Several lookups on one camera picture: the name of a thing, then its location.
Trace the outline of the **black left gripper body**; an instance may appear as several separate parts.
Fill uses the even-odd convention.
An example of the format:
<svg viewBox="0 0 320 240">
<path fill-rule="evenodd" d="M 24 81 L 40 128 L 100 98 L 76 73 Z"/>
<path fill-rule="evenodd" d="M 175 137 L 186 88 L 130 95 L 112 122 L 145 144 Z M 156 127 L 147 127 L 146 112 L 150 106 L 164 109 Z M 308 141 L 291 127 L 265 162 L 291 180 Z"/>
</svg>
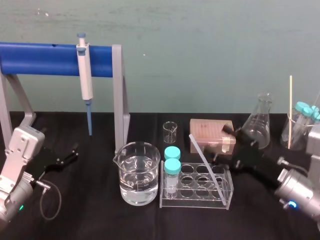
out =
<svg viewBox="0 0 320 240">
<path fill-rule="evenodd" d="M 62 158 L 51 149 L 43 148 L 34 159 L 34 179 L 40 180 L 46 173 L 62 170 Z"/>
</svg>

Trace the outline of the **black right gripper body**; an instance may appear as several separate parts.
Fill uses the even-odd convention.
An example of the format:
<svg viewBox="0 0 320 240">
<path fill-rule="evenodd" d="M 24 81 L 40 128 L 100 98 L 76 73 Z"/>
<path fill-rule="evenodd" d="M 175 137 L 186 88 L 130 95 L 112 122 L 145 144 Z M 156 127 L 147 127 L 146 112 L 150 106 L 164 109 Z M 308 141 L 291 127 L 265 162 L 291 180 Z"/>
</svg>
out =
<svg viewBox="0 0 320 240">
<path fill-rule="evenodd" d="M 283 168 L 265 155 L 255 141 L 237 141 L 231 158 L 230 168 L 237 173 L 252 175 L 272 190 L 280 186 L 278 177 Z"/>
</svg>

